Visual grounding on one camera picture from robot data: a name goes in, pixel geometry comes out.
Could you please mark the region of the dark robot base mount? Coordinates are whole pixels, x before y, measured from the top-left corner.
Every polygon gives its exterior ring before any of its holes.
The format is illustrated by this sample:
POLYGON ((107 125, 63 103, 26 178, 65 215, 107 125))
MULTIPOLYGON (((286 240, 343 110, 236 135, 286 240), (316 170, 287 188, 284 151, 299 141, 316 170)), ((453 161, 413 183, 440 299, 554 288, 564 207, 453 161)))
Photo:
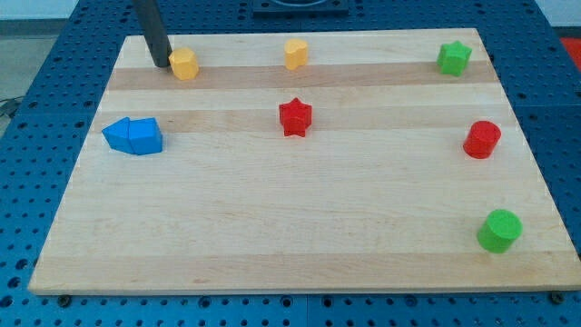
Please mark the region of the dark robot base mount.
POLYGON ((350 0, 253 0, 255 17, 273 15, 346 14, 350 0))

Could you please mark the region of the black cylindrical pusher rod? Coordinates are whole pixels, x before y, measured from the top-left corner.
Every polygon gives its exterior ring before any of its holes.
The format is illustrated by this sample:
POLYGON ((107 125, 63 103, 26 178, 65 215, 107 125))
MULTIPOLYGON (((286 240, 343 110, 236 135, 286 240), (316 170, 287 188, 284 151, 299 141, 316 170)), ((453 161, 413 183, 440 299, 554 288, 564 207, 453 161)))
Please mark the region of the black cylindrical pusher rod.
POLYGON ((161 68, 168 67, 172 47, 158 2, 156 0, 133 0, 133 8, 143 30, 143 37, 154 65, 161 68))

